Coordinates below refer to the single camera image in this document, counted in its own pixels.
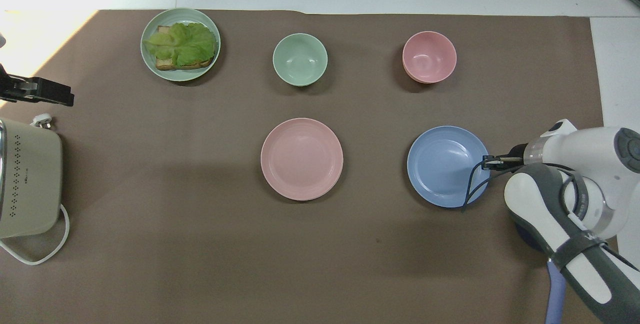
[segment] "lettuce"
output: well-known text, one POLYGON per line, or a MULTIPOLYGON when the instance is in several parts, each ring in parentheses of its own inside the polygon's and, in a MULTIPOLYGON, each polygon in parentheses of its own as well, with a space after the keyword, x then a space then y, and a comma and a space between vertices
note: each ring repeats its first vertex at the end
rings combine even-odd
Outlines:
POLYGON ((201 23, 175 23, 168 33, 155 32, 142 43, 151 55, 160 60, 171 58, 178 67, 206 62, 216 49, 213 33, 201 23))

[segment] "sandwich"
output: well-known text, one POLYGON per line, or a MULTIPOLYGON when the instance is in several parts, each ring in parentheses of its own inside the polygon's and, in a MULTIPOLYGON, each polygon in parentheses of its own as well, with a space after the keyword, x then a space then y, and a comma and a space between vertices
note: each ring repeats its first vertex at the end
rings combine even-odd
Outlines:
POLYGON ((208 67, 217 46, 213 33, 201 23, 159 25, 142 43, 155 56, 155 67, 160 71, 208 67))

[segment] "velcro strap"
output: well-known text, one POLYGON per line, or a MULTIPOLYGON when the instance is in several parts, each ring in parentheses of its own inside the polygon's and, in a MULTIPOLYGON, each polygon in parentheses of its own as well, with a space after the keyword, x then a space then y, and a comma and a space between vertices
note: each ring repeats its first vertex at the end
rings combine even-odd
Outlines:
POLYGON ((594 232, 583 230, 563 242, 562 245, 558 247, 558 250, 551 255, 551 261, 553 261, 558 270, 562 270, 570 261, 574 260, 578 254, 600 244, 607 244, 607 242, 599 238, 594 232))

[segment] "toaster power cord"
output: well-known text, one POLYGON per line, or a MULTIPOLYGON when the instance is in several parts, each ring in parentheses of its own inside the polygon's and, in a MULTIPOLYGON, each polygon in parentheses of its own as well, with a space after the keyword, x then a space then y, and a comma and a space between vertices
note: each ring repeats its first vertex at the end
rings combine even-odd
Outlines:
POLYGON ((7 251, 7 253, 11 254, 11 256, 13 256, 17 260, 23 262, 26 265, 38 265, 38 264, 42 264, 42 263, 46 262, 47 260, 49 260, 49 258, 54 256, 55 253, 57 253, 60 250, 60 248, 62 248, 62 246, 67 241, 67 237, 69 236, 69 215, 67 214, 67 210, 65 209, 65 206, 62 205, 62 203, 60 203, 60 210, 62 210, 62 214, 64 215, 64 235, 62 236, 62 240, 60 240, 60 244, 58 244, 57 247, 55 247, 55 249, 53 249, 53 251, 51 251, 51 253, 49 253, 47 256, 45 256, 44 258, 41 258, 41 260, 30 261, 30 260, 27 260, 27 259, 23 258, 18 253, 13 251, 13 249, 11 249, 7 245, 5 245, 4 242, 2 242, 2 240, 0 240, 0 247, 5 249, 5 251, 7 251))

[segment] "tableware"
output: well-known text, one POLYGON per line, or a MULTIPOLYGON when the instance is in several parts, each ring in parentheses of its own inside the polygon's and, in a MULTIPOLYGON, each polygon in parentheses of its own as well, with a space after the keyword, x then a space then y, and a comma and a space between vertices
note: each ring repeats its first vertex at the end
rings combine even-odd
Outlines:
MULTIPOLYGON (((470 131, 452 125, 436 126, 413 142, 407 173, 411 185, 426 201, 443 208, 457 208, 464 203, 471 169, 487 154, 483 142, 470 131)), ((489 171, 478 167, 471 188, 487 178, 489 171)), ((469 203, 486 187, 485 184, 478 189, 469 203)))
POLYGON ((445 80, 453 73, 457 61, 453 43, 439 32, 418 32, 406 41, 402 49, 404 71, 419 83, 445 80))
POLYGON ((144 64, 157 76, 169 81, 189 81, 198 78, 205 74, 213 65, 216 60, 218 60, 218 56, 220 55, 220 32, 216 24, 201 11, 196 9, 190 9, 187 7, 178 7, 176 9, 169 9, 161 12, 156 15, 146 24, 144 31, 142 32, 142 37, 140 38, 140 53, 142 54, 142 60, 144 60, 144 64), (188 25, 189 23, 201 23, 208 30, 213 33, 215 37, 215 53, 213 55, 213 60, 211 60, 211 64, 206 66, 205 68, 199 69, 176 69, 176 70, 160 70, 156 68, 156 56, 151 54, 147 48, 145 48, 143 41, 149 39, 151 35, 158 31, 158 26, 172 26, 175 23, 183 23, 188 25))
POLYGON ((327 49, 317 37, 298 32, 287 35, 273 51, 273 68, 295 87, 315 83, 327 69, 327 49))
POLYGON ((343 171, 343 149, 336 134, 308 117, 289 119, 267 135, 260 166, 267 183, 294 201, 316 199, 334 187, 343 171))

